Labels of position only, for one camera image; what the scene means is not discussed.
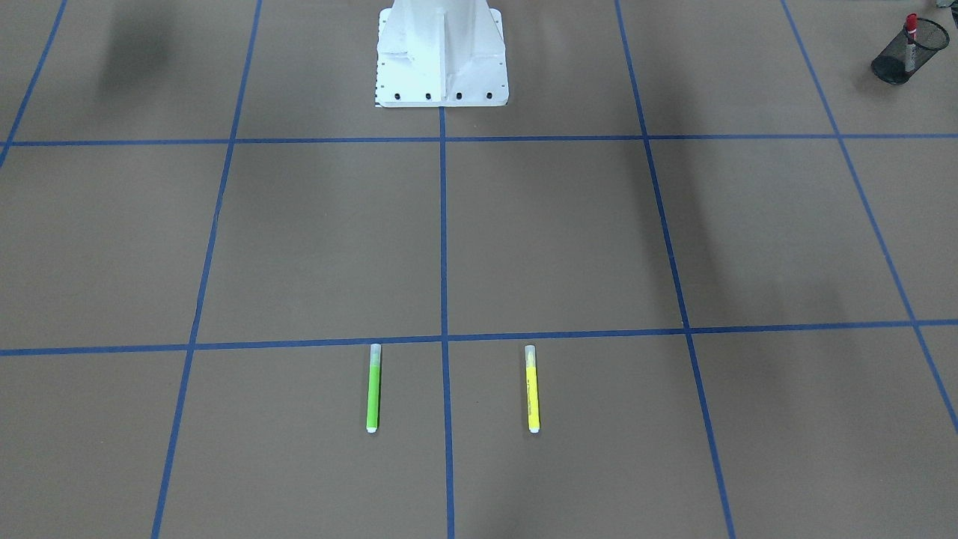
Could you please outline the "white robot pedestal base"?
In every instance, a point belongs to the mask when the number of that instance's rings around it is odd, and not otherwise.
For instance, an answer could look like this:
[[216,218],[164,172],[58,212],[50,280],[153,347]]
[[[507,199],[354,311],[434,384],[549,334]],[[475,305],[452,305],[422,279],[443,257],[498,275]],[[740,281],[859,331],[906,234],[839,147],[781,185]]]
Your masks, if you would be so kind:
[[377,107],[510,101],[503,17],[486,1],[394,1],[377,17]]

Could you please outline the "red whiteboard marker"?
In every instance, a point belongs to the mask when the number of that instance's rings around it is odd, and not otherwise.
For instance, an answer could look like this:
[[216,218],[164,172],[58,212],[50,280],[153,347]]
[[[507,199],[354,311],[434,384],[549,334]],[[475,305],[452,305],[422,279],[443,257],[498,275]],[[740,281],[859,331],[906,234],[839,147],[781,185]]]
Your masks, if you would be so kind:
[[919,17],[916,13],[910,13],[906,17],[904,31],[906,31],[906,48],[904,48],[904,69],[906,76],[910,78],[917,68],[917,31],[919,28]]

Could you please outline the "green highlighter pen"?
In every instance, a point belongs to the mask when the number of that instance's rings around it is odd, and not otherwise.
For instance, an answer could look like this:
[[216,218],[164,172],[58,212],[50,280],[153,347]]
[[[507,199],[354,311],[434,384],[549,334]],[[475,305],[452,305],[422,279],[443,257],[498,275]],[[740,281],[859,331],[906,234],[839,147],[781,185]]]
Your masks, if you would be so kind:
[[370,345],[368,364],[367,410],[365,430],[374,434],[379,430],[381,392],[381,344]]

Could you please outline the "brown paper table mat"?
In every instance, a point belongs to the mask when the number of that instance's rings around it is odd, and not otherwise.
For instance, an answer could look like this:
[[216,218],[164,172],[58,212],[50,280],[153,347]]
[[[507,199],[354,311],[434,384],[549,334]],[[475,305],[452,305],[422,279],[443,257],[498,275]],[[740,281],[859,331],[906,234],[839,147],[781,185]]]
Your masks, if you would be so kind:
[[949,11],[494,6],[387,109],[387,1],[2,3],[4,538],[956,536]]

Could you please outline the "black mesh cup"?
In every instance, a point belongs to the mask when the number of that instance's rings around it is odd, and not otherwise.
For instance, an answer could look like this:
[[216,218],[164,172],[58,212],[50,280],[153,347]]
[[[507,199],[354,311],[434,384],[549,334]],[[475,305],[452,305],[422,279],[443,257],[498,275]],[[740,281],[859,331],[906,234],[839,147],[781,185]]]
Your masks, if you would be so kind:
[[944,26],[911,13],[893,40],[871,61],[872,73],[889,85],[904,85],[949,43],[951,37]]

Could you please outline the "yellow highlighter pen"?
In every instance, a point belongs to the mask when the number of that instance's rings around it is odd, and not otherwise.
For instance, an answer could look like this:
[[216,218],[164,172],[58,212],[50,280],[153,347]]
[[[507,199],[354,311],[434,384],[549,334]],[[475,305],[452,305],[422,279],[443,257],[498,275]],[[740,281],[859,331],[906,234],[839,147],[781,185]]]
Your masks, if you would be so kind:
[[526,417],[529,432],[540,433],[540,390],[537,378],[536,346],[527,344],[524,347],[525,398]]

